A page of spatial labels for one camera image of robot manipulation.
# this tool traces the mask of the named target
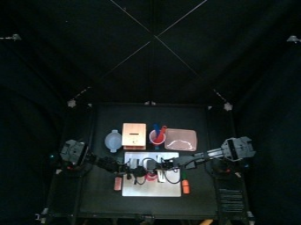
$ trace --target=black table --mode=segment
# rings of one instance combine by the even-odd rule
[[[79,140],[88,143],[99,157],[124,157],[123,149],[112,154],[104,146],[106,135],[112,129],[122,133],[123,123],[146,123],[147,133],[154,123],[195,130],[198,149],[195,152],[179,151],[181,156],[217,149],[235,136],[231,112],[222,106],[99,104],[70,110],[63,143],[70,139]],[[146,151],[158,150],[147,143]],[[159,151],[169,152],[163,145]],[[214,179],[209,171],[209,163],[186,171],[190,194],[181,197],[122,197],[122,192],[112,190],[114,174],[96,166],[79,178],[55,174],[48,216],[68,217],[72,224],[76,218],[218,219]]]

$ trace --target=small object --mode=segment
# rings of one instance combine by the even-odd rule
[[[122,146],[122,135],[118,133],[118,130],[112,130],[111,133],[108,133],[104,144],[112,153],[118,151]]]
[[[131,158],[130,159],[130,169],[135,169],[139,165],[139,159],[138,158]]]
[[[155,141],[154,142],[162,142],[162,141],[165,141],[165,131],[166,131],[166,129],[167,129],[167,127],[166,126],[163,126],[162,127],[162,129],[161,129],[161,133],[159,133],[159,136],[157,137],[157,139],[155,139]]]
[[[155,130],[155,135],[157,135],[157,137],[158,137],[159,134],[161,134],[161,130],[159,130],[158,124],[154,124],[154,130]]]
[[[114,190],[115,191],[120,191],[122,190],[122,178],[120,177],[115,178]]]
[[[166,182],[165,171],[157,170],[157,172],[158,172],[158,182],[165,183]]]
[[[158,175],[155,173],[147,173],[146,174],[146,179],[148,181],[154,181],[157,179]]]
[[[189,180],[186,178],[185,172],[182,173],[182,189],[183,189],[185,194],[190,193],[190,183],[189,183]]]
[[[161,142],[158,142],[158,138],[157,138],[157,134],[155,134],[155,130],[151,130],[150,132],[150,142],[151,144],[158,147],[166,140],[166,134],[163,134],[163,138],[161,140]]]

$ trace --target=orange box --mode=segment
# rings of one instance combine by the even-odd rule
[[[122,146],[126,150],[146,149],[146,124],[123,123]]]

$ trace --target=table surface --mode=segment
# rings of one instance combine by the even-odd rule
[[[118,153],[112,154],[104,146],[106,135],[112,129],[118,129],[122,133],[123,123],[146,123],[147,134],[153,130],[154,123],[166,125],[169,128],[195,130],[198,137],[197,151],[179,151],[181,156],[219,148],[222,142],[235,136],[231,113],[219,106],[207,108],[198,105],[102,104],[94,105],[90,113],[92,114],[92,131],[88,133],[86,126],[80,127],[79,130],[79,126],[71,123],[71,127],[67,126],[66,128],[68,134],[63,138],[75,140],[83,138],[90,143],[94,154],[99,157],[124,158],[126,150],[120,148]],[[76,117],[74,116],[72,120],[76,120],[79,124],[88,123],[88,120],[78,120]],[[163,145],[161,145],[159,150],[155,150],[150,143],[147,143],[144,151],[175,152],[174,150],[166,150]],[[205,163],[197,169],[186,170],[186,175],[190,181],[189,195],[182,194],[181,197],[165,198],[123,197],[122,192],[114,191],[114,174],[92,166],[91,171],[83,178],[80,191],[79,188],[68,187],[66,190],[64,187],[62,193],[60,191],[56,192],[52,211],[64,210],[66,212],[67,207],[62,207],[63,203],[58,198],[66,196],[67,192],[76,192],[78,209],[75,211],[82,216],[131,218],[136,214],[150,214],[155,218],[163,219],[217,218],[218,204],[214,181],[209,175],[209,165]],[[76,183],[74,180],[66,181],[62,178],[62,183],[56,189],[60,189],[60,185],[72,182]]]

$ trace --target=red object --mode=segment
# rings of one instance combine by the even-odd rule
[[[155,143],[162,143],[163,139],[165,139],[165,130],[167,129],[166,126],[162,126],[162,129],[161,129],[161,133],[159,133],[159,136],[157,137],[157,139],[154,140]]]

